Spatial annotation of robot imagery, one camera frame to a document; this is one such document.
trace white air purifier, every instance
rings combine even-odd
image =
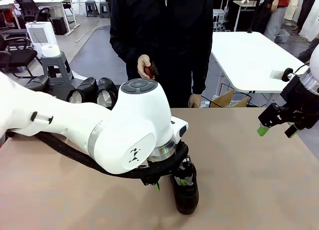
[[[25,24],[34,49],[41,58],[41,47],[46,44],[58,44],[50,22],[29,22]]]

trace shoe brush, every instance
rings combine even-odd
[[[156,78],[159,75],[158,69],[156,68],[153,61],[151,62],[150,67],[144,67],[144,71],[151,79]]]

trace stool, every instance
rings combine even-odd
[[[108,2],[100,2],[100,18],[109,18],[110,9]]]
[[[49,84],[65,83],[67,85],[71,85],[71,79],[74,77],[63,51],[54,57],[46,57],[42,55],[41,62],[44,74],[49,76]]]
[[[85,9],[86,9],[86,17],[89,17],[89,15],[97,17],[97,15],[99,14],[98,7],[96,6],[95,0],[87,0],[85,2]]]

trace tan tabletop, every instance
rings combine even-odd
[[[1,230],[316,230],[319,164],[277,126],[259,137],[262,109],[177,109],[197,167],[199,204],[177,212],[160,192],[103,175],[18,136],[0,150]]]

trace gray floor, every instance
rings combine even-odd
[[[127,78],[125,64],[117,57],[109,44],[109,19],[86,18],[84,16],[78,16],[77,19],[81,26],[71,35],[57,36],[59,47],[65,52],[72,70],[84,77],[93,76],[99,79],[106,76],[116,84],[125,82]],[[298,37],[292,31],[292,27],[284,26],[283,28],[292,35],[287,43],[279,44],[282,48],[297,56],[308,47],[309,43]],[[34,75],[43,74],[41,66],[36,62],[30,66],[30,69]],[[203,96],[211,98],[215,94],[219,73],[220,67],[211,56],[206,81],[207,88],[203,92]],[[25,80],[16,81],[21,84],[25,83]],[[81,80],[76,80],[74,84],[77,85],[80,82]],[[227,87],[223,87],[222,92],[226,91]],[[241,99],[242,96],[236,94],[234,99]],[[252,103],[262,106],[266,103],[266,98],[262,94],[252,94]],[[319,159],[319,124],[311,130],[301,131],[299,136]]]

